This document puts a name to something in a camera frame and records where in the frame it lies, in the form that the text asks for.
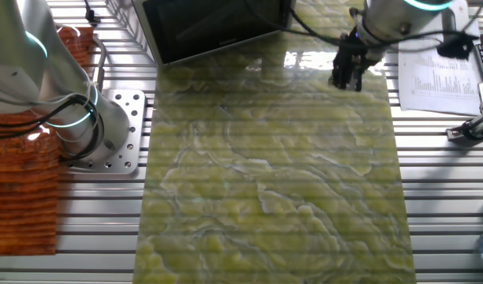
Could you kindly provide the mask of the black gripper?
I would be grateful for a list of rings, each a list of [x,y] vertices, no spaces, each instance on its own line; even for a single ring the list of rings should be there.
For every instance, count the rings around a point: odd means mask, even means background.
[[[333,70],[329,78],[329,84],[338,89],[348,89],[352,81],[354,90],[362,90],[362,75],[364,73],[361,66],[355,66],[353,72],[348,67],[352,62],[352,57],[363,55],[363,42],[358,38],[358,34],[342,34],[339,41],[339,50],[333,60]]]

